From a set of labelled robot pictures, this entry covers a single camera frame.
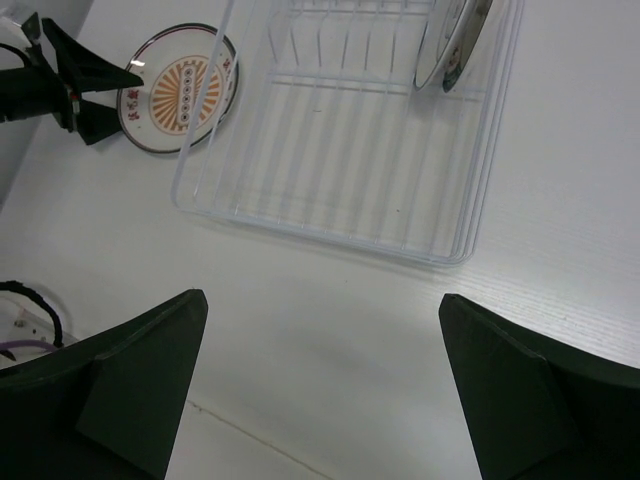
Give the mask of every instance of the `white wire rack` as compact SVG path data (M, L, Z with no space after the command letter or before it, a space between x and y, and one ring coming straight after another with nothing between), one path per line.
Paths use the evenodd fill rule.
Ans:
M420 263L466 259L522 1L494 1L447 94L412 87L433 1L213 2L222 15L211 20L238 52L241 90L207 148L190 148L187 136L176 205Z

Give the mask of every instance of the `tabletop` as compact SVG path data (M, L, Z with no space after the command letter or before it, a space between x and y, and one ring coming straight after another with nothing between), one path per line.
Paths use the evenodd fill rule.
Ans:
M124 65L163 28L215 24L209 3L96 0L79 40ZM527 1L462 267L190 217L169 197L175 157L123 136L88 148L45 119L0 215L3 275L54 292L79 338L202 288L198 405L328 477L479 479L439 327L445 293L640 367L639 15L631 0Z

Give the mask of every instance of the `orange sunburst pattern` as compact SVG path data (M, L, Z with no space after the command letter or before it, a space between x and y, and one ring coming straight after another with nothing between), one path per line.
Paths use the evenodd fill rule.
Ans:
M207 57L191 56L174 62L156 80L151 90L149 109L155 126L169 135L187 132L194 113L195 100L202 88L207 69ZM198 119L198 128L208 122L222 98L222 81L216 65L209 82L204 106Z

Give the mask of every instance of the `gray wall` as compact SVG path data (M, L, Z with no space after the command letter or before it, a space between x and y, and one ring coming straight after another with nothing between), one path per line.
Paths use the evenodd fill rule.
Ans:
M73 36L76 36L80 31L92 2L93 0L21 0L21 3L34 7L40 17L53 18L58 25ZM12 3L13 0L0 0L0 8ZM0 28L0 42L15 43L4 28ZM51 61L51 51L48 51L47 54ZM21 65L20 60L0 49L0 69ZM38 123L38 119L30 119L0 124L0 208Z

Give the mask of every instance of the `robotic arm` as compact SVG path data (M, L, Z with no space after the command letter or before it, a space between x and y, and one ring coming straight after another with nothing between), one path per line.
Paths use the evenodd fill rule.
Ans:
M0 10L0 28L7 28L26 46L0 48L18 55L24 66L0 70L0 123L48 113L69 132L78 132L87 145L103 140L122 127L115 108L84 100L86 92L142 86L137 75L90 52L53 20L40 19L29 7L15 3ZM42 53L42 32L58 61L56 73Z

